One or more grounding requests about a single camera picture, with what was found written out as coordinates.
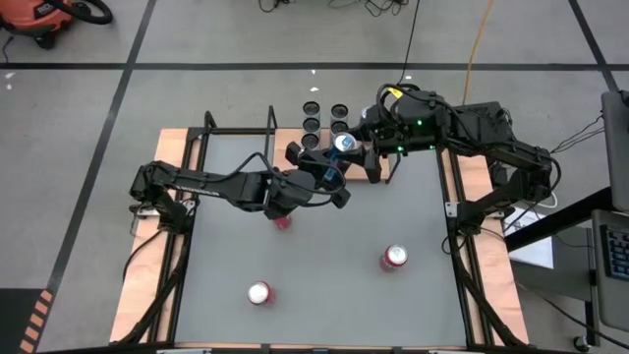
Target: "wooden board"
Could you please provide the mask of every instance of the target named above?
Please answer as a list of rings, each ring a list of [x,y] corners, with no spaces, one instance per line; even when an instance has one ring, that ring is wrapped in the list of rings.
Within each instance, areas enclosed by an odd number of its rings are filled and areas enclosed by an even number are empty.
[[[325,148],[329,146],[330,131],[329,129],[321,129],[321,147]],[[275,148],[273,152],[273,166],[278,167],[280,170],[295,169],[290,162],[284,158],[286,155],[286,147],[295,142],[301,145],[302,130],[301,129],[277,129],[275,131]],[[380,166],[382,166],[382,173],[380,178],[385,181],[389,178],[389,160],[388,158],[380,158]],[[352,164],[350,168],[345,172],[345,179],[348,181],[368,181],[367,173],[361,166]]]
[[[157,151],[155,153],[155,159],[161,159],[174,165],[181,165],[186,143],[186,134],[186,129],[162,130],[159,137],[159,143],[157,145]],[[291,141],[298,142],[301,138],[301,134],[301,130],[299,129],[276,131],[275,141],[277,143],[278,141],[283,141],[284,150],[276,149],[275,156],[281,156],[281,160],[283,160],[283,162],[285,163],[288,163],[283,158],[285,147]],[[196,160],[198,151],[198,147],[193,148],[193,160]],[[443,158],[443,164],[445,168],[445,177],[446,183],[448,185],[448,192],[450,196],[456,196],[449,158],[447,157],[447,154],[445,154],[444,156],[445,158]],[[491,192],[489,175],[486,169],[485,159],[483,157],[460,157],[459,164],[461,168],[461,173],[463,175],[463,187],[468,200],[476,200]],[[291,168],[290,166],[282,167],[277,163],[274,163],[274,165],[280,168]],[[382,170],[386,170],[388,173],[388,163],[386,163],[386,166],[387,168],[384,168],[383,163]],[[360,175],[359,177],[361,178],[365,174],[365,172],[361,169],[354,173]],[[156,226],[156,217],[139,221],[137,231],[139,237],[136,238],[133,249],[138,247],[143,242],[143,240],[152,235],[156,230]],[[488,220],[483,224],[483,227],[493,230],[498,234],[501,234],[500,223],[497,220]],[[509,261],[509,256],[506,252],[504,242],[498,240],[494,235],[486,232],[483,232],[482,234],[476,236],[475,241],[478,252],[479,267],[483,276],[483,285],[485,288],[487,300],[491,303],[491,305],[500,315],[502,320],[509,326],[509,328],[511,328],[513,333],[522,341],[528,342],[528,335],[524,325],[524,318],[522,316],[522,310],[520,308],[520,301],[515,288],[513,272],[511,270],[511,263]],[[123,284],[120,302],[118,304],[118,311],[112,327],[112,341],[120,339],[124,335],[126,335],[129,330],[131,330],[131,328],[136,324],[136,322],[142,317],[144,311],[153,300],[157,287],[157,279],[161,270],[162,259],[164,257],[165,244],[166,235],[164,234],[159,236],[144,250],[137,254],[136,258],[129,266],[127,278],[125,283]],[[473,325],[474,337],[478,343],[483,343],[478,308],[476,308],[476,306],[474,305],[474,300],[469,296],[468,298],[469,303],[472,304],[471,320]],[[157,335],[158,340],[165,340],[166,338],[165,330],[167,328],[168,320],[170,319],[171,305],[172,300],[167,301],[162,309],[163,316],[160,319],[161,326],[160,331]],[[499,343],[499,338],[497,338],[497,336],[495,335],[494,338],[496,339],[496,343]],[[177,346],[259,348],[258,344],[246,343],[177,343]],[[285,347],[285,345],[273,344],[272,347],[280,348]],[[312,348],[313,346],[302,345],[297,347]],[[360,349],[361,347],[350,346],[339,348]],[[461,348],[443,347],[440,349],[447,350]]]
[[[456,201],[456,189],[448,152],[445,151],[441,157],[446,174],[448,193],[451,200]],[[458,159],[466,199],[468,201],[476,201],[490,193],[492,187],[485,158],[482,156],[459,156]],[[496,219],[486,219],[483,223],[483,228],[502,235],[500,221]],[[498,239],[496,235],[482,230],[481,234],[475,236],[475,245],[487,300],[513,334],[523,342],[528,342],[529,336],[524,324],[520,299],[504,241]],[[465,248],[462,250],[461,256],[466,266],[468,266]],[[473,321],[474,338],[477,343],[483,343],[479,309],[469,293],[468,303],[470,304],[470,314]],[[495,333],[493,334],[493,339],[496,344],[501,344],[500,338]]]

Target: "blue can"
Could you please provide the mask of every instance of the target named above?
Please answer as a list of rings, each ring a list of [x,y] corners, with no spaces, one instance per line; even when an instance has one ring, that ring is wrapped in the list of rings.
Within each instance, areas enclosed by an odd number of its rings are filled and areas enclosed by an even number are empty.
[[[337,156],[341,152],[353,150],[358,147],[358,141],[354,138],[353,135],[349,133],[339,133],[334,136],[333,142],[330,144],[330,150],[328,152],[328,158],[333,165],[336,165],[336,161],[338,160]],[[330,182],[332,178],[334,178],[334,174],[336,170],[333,168],[328,168],[323,175],[323,180]]]

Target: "wooden table frame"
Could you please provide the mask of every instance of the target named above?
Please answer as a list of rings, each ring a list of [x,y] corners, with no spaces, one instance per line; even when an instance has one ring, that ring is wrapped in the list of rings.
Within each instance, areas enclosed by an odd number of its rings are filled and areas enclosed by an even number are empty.
[[[162,160],[173,165],[188,166],[191,169],[197,167],[204,161],[204,149],[202,148],[203,132],[208,132],[208,115],[205,116],[205,128],[190,129],[164,129],[161,131],[159,142],[155,153],[155,160]],[[213,120],[209,123],[212,125],[212,135],[264,135],[275,134],[275,129],[269,126],[264,129],[258,128],[215,128]],[[184,161],[184,156],[188,157],[188,161]],[[452,159],[447,151],[444,151],[440,158],[440,169],[442,171],[442,184],[445,188],[444,194],[446,199],[457,201],[460,193],[457,193],[457,184],[459,184],[459,192],[463,192],[467,200],[474,201],[487,193],[491,192],[491,184],[489,174],[486,168],[485,158],[478,157],[454,157]],[[141,245],[146,238],[154,234],[157,226],[157,218],[151,217],[146,220],[140,220],[137,227],[137,235],[133,250]],[[483,227],[492,230],[499,235],[502,234],[500,222],[498,220],[488,219]],[[162,234],[158,236],[152,243],[148,244],[135,259],[131,262],[127,278],[123,284],[118,311],[112,327],[110,336],[111,341],[116,341],[126,335],[142,317],[149,304],[156,295],[156,289],[159,283],[168,277],[168,274],[179,260],[182,245],[185,242],[183,235]],[[511,329],[511,331],[522,341],[528,342],[528,336],[524,324],[524,318],[520,308],[520,302],[513,279],[513,272],[509,261],[506,246],[503,240],[499,240],[494,235],[483,231],[477,235],[474,240],[473,249],[476,254],[470,254],[471,249],[462,249],[461,256],[464,259],[465,266],[471,273],[474,273],[475,263],[478,267],[477,273],[481,275],[479,284],[482,285],[486,298],[495,311],[498,313],[502,321]],[[172,291],[164,305],[158,318],[153,323],[153,330],[149,334],[145,334],[142,341],[149,342],[170,342],[174,339],[174,328],[176,327],[176,318],[178,315],[178,303],[176,297],[181,299],[181,286],[177,286]],[[495,333],[483,332],[483,321],[480,316],[479,309],[470,294],[467,294],[467,307],[470,320],[470,333],[468,342],[473,341],[476,344],[492,345],[500,344],[499,338]],[[176,347],[211,347],[211,348],[249,348],[260,349],[262,344],[250,343],[174,343]],[[271,344],[273,349],[312,349],[311,345],[286,345]],[[386,347],[356,347],[356,346],[330,346],[330,349],[356,349],[356,350],[375,350],[387,349]],[[408,350],[417,349],[436,349],[436,348],[404,348]],[[463,350],[462,347],[440,347],[442,350]]]

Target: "keyboard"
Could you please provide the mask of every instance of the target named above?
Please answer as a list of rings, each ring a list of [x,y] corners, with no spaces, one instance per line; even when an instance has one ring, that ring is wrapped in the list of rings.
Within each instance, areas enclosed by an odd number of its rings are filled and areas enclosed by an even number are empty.
[[[629,281],[629,230],[603,225],[602,256],[607,276]]]

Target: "white can top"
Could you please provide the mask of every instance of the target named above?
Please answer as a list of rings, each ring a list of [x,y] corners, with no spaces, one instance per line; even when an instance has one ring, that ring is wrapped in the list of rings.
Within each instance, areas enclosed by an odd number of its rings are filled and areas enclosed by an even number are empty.
[[[408,259],[406,249],[400,245],[393,245],[389,247],[387,257],[395,265],[403,265]]]
[[[261,304],[268,298],[268,287],[259,281],[249,288],[249,301],[254,304]]]

